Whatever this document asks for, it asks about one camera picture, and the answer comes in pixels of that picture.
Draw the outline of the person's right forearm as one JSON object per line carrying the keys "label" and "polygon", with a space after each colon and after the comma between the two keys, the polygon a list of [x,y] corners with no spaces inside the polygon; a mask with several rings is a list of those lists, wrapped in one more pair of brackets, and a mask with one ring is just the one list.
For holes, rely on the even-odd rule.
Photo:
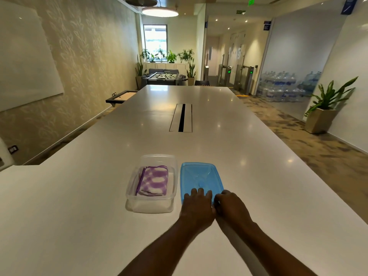
{"label": "person's right forearm", "polygon": [[216,221],[247,265],[251,276],[317,276],[265,234],[255,222],[233,228],[223,218]]}

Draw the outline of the blue hanging sign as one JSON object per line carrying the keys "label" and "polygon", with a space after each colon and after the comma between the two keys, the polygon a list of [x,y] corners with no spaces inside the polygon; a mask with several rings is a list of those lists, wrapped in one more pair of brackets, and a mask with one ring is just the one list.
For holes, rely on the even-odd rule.
{"label": "blue hanging sign", "polygon": [[351,15],[355,8],[356,3],[357,0],[345,0],[341,11],[341,15]]}

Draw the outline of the bright window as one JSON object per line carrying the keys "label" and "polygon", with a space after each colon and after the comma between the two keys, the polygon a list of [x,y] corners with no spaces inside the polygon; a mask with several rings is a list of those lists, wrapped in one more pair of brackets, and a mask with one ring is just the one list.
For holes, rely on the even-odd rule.
{"label": "bright window", "polygon": [[167,24],[144,24],[144,50],[148,61],[166,61],[168,54]]}

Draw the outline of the foosball table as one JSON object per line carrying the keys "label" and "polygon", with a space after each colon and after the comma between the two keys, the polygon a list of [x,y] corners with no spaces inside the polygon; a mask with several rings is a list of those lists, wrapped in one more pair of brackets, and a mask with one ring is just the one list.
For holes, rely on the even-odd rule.
{"label": "foosball table", "polygon": [[146,85],[182,86],[187,80],[185,75],[170,72],[156,72],[141,77],[141,88]]}

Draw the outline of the stack of water bottles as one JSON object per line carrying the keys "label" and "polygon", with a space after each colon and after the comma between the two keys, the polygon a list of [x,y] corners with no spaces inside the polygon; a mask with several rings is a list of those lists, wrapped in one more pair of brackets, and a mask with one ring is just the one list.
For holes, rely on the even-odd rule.
{"label": "stack of water bottles", "polygon": [[256,96],[268,102],[303,102],[311,97],[322,72],[310,72],[301,81],[296,73],[269,71],[261,74]]}

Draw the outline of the purple white checked cloth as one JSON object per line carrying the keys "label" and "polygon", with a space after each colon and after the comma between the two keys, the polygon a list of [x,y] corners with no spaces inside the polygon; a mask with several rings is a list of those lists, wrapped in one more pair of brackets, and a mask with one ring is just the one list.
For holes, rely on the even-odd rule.
{"label": "purple white checked cloth", "polygon": [[138,196],[165,196],[168,190],[168,167],[144,167],[136,188]]}

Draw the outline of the blue plastic container lid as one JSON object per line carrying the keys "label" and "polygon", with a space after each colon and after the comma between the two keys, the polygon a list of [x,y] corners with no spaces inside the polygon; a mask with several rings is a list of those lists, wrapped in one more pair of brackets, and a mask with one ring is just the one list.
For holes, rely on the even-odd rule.
{"label": "blue plastic container lid", "polygon": [[212,191],[213,198],[224,190],[222,181],[215,165],[210,163],[186,162],[180,169],[181,202],[185,194],[191,194],[192,189],[202,188],[204,194]]}

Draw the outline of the metal turnstile gates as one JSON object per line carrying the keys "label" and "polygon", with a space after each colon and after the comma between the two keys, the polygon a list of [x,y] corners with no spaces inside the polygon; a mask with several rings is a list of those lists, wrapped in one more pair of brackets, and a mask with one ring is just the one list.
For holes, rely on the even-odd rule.
{"label": "metal turnstile gates", "polygon": [[219,64],[217,87],[227,87],[232,92],[239,92],[243,96],[249,96],[252,88],[254,67],[242,64],[236,67]]}

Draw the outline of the clear plastic food container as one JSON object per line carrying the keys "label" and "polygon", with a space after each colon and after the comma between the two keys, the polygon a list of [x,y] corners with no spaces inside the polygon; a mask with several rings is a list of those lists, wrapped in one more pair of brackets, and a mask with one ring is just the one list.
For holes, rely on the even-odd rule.
{"label": "clear plastic food container", "polygon": [[[136,188],[144,167],[167,166],[168,190],[165,196],[136,196]],[[173,155],[149,154],[140,158],[126,188],[126,209],[137,213],[169,213],[174,207],[178,186],[178,165]]]}

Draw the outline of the person's right hand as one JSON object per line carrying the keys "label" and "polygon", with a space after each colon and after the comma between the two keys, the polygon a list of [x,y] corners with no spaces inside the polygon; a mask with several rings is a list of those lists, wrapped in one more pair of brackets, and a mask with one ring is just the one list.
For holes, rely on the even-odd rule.
{"label": "person's right hand", "polygon": [[233,206],[230,208],[216,208],[216,211],[235,231],[245,231],[254,225],[248,209],[235,193]]}

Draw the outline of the black framed low table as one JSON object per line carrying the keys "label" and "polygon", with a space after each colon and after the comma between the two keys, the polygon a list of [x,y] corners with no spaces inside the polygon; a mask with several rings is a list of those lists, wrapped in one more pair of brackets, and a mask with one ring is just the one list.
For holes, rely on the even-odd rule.
{"label": "black framed low table", "polygon": [[136,93],[138,93],[139,91],[137,90],[126,90],[123,91],[121,93],[113,93],[112,97],[106,99],[106,103],[110,104],[112,107],[116,107],[116,105],[120,105],[123,104],[124,102],[126,102],[128,99],[130,99],[131,97],[133,97]]}

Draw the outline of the tall snake plant in pot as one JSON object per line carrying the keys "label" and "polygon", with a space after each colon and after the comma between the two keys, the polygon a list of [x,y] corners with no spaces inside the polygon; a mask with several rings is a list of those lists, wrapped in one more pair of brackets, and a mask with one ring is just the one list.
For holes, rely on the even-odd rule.
{"label": "tall snake plant in pot", "polygon": [[142,85],[142,77],[146,74],[146,69],[144,69],[142,57],[140,55],[137,55],[137,67],[135,68],[135,71],[137,90],[140,90]]}
{"label": "tall snake plant in pot", "polygon": [[187,82],[188,82],[188,86],[194,86],[195,82],[196,82],[196,70],[195,70],[196,65],[194,64],[194,59],[191,58],[189,60],[189,67],[186,70],[187,73]]}

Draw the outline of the potted plant in beige planter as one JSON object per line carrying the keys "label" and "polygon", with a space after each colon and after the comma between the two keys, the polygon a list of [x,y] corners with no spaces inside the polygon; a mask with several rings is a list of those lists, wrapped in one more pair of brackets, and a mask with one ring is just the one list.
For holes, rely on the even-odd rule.
{"label": "potted plant in beige planter", "polygon": [[334,118],[337,116],[340,107],[347,101],[355,87],[351,87],[358,77],[349,80],[339,89],[334,89],[334,81],[331,81],[326,88],[319,84],[319,95],[312,94],[314,100],[306,111],[306,122],[304,130],[310,134],[327,133]]}

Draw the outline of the white wall board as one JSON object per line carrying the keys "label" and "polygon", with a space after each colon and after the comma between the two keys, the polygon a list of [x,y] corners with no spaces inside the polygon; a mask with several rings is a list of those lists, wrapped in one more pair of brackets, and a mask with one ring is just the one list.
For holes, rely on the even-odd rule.
{"label": "white wall board", "polygon": [[0,112],[63,93],[37,12],[0,0]]}

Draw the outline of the round dark pendant lamp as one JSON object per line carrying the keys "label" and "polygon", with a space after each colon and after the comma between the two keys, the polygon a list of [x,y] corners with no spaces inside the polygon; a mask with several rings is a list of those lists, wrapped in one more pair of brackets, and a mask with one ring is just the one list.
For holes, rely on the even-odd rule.
{"label": "round dark pendant lamp", "polygon": [[125,0],[125,2],[129,5],[136,7],[154,7],[157,5],[157,0]]}

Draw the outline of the person's left hand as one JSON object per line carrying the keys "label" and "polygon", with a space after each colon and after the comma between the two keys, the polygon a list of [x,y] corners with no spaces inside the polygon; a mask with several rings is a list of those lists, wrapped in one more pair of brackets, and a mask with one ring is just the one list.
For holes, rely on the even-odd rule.
{"label": "person's left hand", "polygon": [[215,212],[212,202],[200,200],[183,202],[180,220],[184,221],[195,234],[199,234],[212,225]]}

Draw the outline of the round white pendant lamp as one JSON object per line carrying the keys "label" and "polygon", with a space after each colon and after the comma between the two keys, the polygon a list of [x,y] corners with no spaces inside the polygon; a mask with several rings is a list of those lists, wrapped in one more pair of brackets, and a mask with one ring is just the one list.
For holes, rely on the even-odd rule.
{"label": "round white pendant lamp", "polygon": [[146,7],[142,9],[142,14],[159,18],[171,18],[179,15],[176,10],[166,7]]}

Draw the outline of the bushy palm cabinet plant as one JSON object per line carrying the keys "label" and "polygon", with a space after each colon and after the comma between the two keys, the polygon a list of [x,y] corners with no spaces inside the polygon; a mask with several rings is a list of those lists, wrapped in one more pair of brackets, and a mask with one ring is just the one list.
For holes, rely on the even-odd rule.
{"label": "bushy palm cabinet plant", "polygon": [[183,49],[181,52],[177,53],[180,63],[192,64],[194,63],[194,50],[193,49]]}

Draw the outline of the person's left forearm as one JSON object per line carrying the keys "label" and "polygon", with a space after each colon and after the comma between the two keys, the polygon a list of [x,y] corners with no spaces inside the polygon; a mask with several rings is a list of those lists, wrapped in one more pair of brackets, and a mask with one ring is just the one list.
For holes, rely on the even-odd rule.
{"label": "person's left forearm", "polygon": [[166,232],[131,260],[118,276],[172,276],[187,247],[213,221],[213,215],[199,220],[179,217]]}

